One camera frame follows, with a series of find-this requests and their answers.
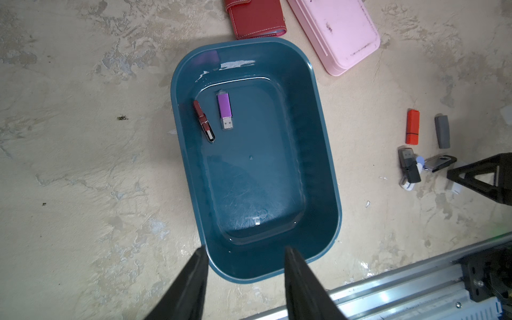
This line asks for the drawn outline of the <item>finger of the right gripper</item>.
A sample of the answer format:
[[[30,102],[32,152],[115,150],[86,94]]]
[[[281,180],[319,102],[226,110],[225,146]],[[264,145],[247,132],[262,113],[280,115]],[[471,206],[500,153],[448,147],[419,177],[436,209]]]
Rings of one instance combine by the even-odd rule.
[[[449,181],[511,206],[511,153],[500,153],[447,172]]]

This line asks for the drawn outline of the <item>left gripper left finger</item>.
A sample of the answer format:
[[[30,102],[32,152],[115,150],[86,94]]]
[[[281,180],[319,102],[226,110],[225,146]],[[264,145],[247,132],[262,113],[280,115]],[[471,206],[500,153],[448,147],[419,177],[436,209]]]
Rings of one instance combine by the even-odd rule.
[[[208,270],[207,251],[201,246],[145,319],[202,319]]]

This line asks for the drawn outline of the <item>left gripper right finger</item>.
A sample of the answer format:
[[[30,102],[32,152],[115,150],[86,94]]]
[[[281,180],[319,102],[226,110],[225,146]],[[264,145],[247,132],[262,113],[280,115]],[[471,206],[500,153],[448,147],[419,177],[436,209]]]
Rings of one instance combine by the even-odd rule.
[[[290,319],[343,319],[297,249],[285,248],[285,296]]]

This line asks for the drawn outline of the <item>grey usb flash drive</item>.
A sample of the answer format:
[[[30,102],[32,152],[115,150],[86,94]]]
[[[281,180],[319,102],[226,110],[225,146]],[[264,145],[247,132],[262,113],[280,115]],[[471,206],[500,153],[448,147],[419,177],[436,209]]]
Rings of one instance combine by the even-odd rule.
[[[435,116],[435,130],[439,148],[449,149],[451,147],[451,137],[448,116]]]

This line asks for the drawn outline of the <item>black usb flash drive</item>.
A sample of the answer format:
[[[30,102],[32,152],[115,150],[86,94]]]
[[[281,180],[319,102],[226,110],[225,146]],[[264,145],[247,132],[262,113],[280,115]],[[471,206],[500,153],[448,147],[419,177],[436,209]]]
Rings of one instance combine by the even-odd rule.
[[[416,168],[416,156],[412,148],[401,148],[398,150],[399,161],[403,174],[405,175],[410,168]]]

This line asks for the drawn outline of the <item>red usb flash drive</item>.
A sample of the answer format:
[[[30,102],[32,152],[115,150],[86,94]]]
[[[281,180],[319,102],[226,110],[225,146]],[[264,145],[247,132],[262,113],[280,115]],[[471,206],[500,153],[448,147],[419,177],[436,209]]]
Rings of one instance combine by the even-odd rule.
[[[410,109],[407,112],[407,125],[405,142],[408,145],[419,144],[420,112]]]

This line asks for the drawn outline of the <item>teal plastic storage box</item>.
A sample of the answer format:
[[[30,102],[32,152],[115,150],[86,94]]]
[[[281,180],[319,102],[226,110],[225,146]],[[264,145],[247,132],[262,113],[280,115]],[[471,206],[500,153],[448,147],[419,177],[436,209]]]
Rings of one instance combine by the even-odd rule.
[[[229,94],[230,130],[221,124],[221,90]],[[341,229],[342,206],[305,53],[281,38],[202,46],[177,65],[170,94],[199,238],[214,272],[254,283],[283,273],[286,247],[309,262],[322,257]]]

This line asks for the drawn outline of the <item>dark red swivel usb drive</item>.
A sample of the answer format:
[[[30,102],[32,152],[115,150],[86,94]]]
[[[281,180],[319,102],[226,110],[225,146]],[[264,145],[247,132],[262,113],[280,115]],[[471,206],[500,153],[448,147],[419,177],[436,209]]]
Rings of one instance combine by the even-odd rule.
[[[193,107],[194,107],[198,121],[201,125],[201,129],[203,130],[203,133],[204,133],[206,139],[210,143],[213,143],[215,141],[215,135],[214,135],[213,130],[209,124],[206,114],[201,109],[201,105],[199,104],[199,102],[197,100],[193,101]]]

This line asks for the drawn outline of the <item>purple usb flash drive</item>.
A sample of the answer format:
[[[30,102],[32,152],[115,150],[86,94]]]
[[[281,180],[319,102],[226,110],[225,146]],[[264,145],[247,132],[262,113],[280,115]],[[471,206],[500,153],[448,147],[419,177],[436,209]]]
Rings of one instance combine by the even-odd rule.
[[[233,129],[233,116],[228,92],[219,91],[217,93],[217,101],[223,130]]]

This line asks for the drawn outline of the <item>white usb flash drive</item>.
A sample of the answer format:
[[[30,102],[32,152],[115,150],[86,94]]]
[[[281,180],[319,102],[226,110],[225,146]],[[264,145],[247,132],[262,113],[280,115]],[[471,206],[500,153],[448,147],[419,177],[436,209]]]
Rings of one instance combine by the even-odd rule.
[[[449,191],[456,195],[460,195],[461,192],[463,191],[463,186],[454,181],[448,180],[446,185],[446,191]]]

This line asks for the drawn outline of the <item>black swivel usb drive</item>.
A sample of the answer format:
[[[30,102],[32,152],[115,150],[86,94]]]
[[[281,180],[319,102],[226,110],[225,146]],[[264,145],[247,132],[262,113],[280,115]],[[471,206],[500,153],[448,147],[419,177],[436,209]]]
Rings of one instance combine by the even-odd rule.
[[[442,169],[449,167],[457,162],[457,157],[451,155],[436,155],[425,161],[423,169],[432,173],[436,173]]]

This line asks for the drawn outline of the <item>pink pencil case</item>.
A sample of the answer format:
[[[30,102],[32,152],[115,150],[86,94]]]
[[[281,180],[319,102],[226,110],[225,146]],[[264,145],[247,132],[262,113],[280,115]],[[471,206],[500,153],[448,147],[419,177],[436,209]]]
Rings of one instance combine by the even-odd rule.
[[[340,76],[371,55],[381,39],[361,0],[289,1],[325,70]]]

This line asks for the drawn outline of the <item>red leather wallet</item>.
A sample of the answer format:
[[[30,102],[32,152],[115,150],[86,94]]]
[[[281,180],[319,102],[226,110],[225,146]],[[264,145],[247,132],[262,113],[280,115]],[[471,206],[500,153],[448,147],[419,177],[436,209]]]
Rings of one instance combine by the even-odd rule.
[[[237,40],[287,32],[280,0],[225,0],[224,5]]]

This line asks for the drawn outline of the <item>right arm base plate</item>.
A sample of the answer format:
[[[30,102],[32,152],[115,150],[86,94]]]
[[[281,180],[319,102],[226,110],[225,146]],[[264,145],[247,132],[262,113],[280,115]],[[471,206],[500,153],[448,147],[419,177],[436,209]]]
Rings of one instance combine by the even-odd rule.
[[[469,255],[460,264],[472,301],[496,297],[502,305],[511,306],[511,245]]]

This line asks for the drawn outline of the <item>aluminium front rail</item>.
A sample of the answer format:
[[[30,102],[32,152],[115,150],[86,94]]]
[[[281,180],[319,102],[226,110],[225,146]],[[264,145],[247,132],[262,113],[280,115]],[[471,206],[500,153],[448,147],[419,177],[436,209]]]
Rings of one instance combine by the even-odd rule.
[[[460,264],[502,245],[510,233],[326,292],[346,319],[510,319],[511,306],[496,297],[470,299]],[[290,318],[285,304],[253,319]]]

